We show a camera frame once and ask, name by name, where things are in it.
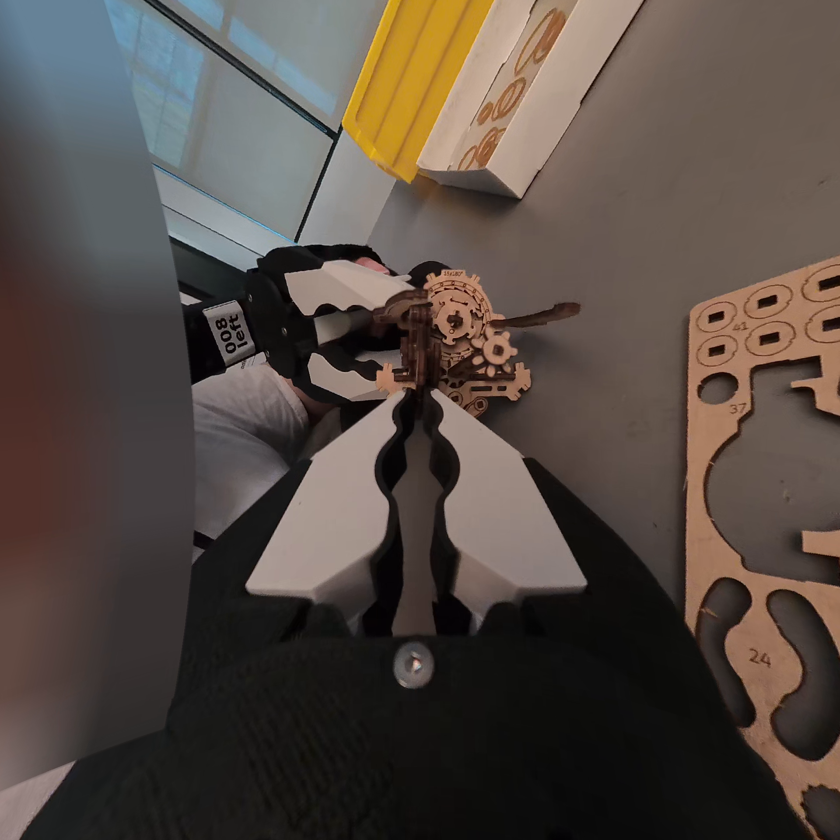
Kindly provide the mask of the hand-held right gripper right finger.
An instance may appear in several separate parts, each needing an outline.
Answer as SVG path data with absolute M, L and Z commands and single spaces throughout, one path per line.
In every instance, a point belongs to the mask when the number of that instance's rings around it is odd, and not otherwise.
M 424 397 L 423 426 L 441 487 L 429 556 L 437 633 L 475 632 L 499 603 L 583 593 L 583 570 L 522 454 L 439 391 Z

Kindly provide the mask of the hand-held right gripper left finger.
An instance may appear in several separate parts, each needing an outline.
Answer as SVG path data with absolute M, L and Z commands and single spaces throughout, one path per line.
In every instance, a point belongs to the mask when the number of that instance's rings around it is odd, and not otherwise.
M 393 491 L 414 426 L 409 391 L 388 396 L 305 462 L 246 591 L 335 607 L 366 635 L 391 635 L 403 590 Z

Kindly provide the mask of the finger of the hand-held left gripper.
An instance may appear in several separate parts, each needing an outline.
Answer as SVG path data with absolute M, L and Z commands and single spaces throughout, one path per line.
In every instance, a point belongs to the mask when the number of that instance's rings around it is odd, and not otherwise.
M 373 310 L 413 290 L 408 276 L 386 275 L 347 260 L 288 272 L 285 278 L 290 299 L 302 316 L 313 320 L 319 342 L 368 329 Z
M 364 351 L 358 353 L 354 361 L 357 365 L 373 362 L 379 365 L 380 370 L 384 364 L 396 365 L 396 352 Z M 388 396 L 386 392 L 380 391 L 375 386 L 376 373 L 373 373 L 374 379 L 371 381 L 356 369 L 341 371 L 320 353 L 311 354 L 308 361 L 308 373 L 313 386 L 352 403 L 380 401 Z

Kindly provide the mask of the wooden gear model assembly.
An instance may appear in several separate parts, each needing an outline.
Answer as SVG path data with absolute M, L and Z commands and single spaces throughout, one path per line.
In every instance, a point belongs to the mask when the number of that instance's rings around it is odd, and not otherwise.
M 427 275 L 421 289 L 400 292 L 373 310 L 373 320 L 401 332 L 401 366 L 385 363 L 375 384 L 387 395 L 438 389 L 479 418 L 492 397 L 517 401 L 532 385 L 518 362 L 511 329 L 546 326 L 577 316 L 578 302 L 559 302 L 516 318 L 495 313 L 476 275 L 446 269 Z

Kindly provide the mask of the wooden parts sheet with ovals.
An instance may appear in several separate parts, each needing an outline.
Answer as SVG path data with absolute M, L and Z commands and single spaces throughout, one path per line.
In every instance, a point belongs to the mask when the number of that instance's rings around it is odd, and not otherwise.
M 755 710 L 742 735 L 813 838 L 818 832 L 805 795 L 838 791 L 838 742 L 826 756 L 804 759 L 774 729 L 774 713 L 804 685 L 805 663 L 772 618 L 769 600 L 779 592 L 804 598 L 837 648 L 838 587 L 748 570 L 712 520 L 707 478 L 754 408 L 752 373 L 761 366 L 818 360 L 820 374 L 791 388 L 810 390 L 818 411 L 838 416 L 838 267 L 835 256 L 704 301 L 689 314 L 687 342 L 686 623 L 697 631 L 708 615 L 707 595 L 720 580 L 747 588 L 750 606 L 724 641 L 724 655 Z

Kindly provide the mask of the person's white shirt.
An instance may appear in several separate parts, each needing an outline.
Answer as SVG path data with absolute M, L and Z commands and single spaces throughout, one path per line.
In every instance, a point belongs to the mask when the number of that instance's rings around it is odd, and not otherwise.
M 300 457 L 340 434 L 340 406 L 312 399 L 268 364 L 194 384 L 192 405 L 195 561 Z

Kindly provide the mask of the glass window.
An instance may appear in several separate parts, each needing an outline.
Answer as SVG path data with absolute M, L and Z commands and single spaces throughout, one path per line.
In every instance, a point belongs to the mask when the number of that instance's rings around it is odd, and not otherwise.
M 343 130 L 380 1 L 106 1 L 173 238 L 245 268 L 365 245 L 394 179 Z

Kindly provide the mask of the pile of rubber bands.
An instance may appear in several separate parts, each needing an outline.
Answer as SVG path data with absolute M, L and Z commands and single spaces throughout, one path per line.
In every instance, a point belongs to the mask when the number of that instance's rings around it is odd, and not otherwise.
M 487 167 L 576 4 L 536 1 L 531 5 L 524 26 L 453 156 L 450 171 L 480 171 Z

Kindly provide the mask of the yellow plastic bin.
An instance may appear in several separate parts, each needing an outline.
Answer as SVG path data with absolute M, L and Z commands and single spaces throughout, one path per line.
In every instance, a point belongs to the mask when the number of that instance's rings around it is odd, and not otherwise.
M 389 1 L 343 115 L 377 167 L 410 183 L 491 1 Z

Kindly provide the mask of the white cardboard box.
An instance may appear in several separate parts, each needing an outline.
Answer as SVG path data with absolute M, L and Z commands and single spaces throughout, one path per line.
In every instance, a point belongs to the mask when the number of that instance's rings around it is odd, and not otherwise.
M 422 175 L 441 185 L 524 196 L 643 5 L 642 1 L 575 2 L 487 167 L 450 171 L 453 156 L 534 2 L 492 4 L 419 156 Z

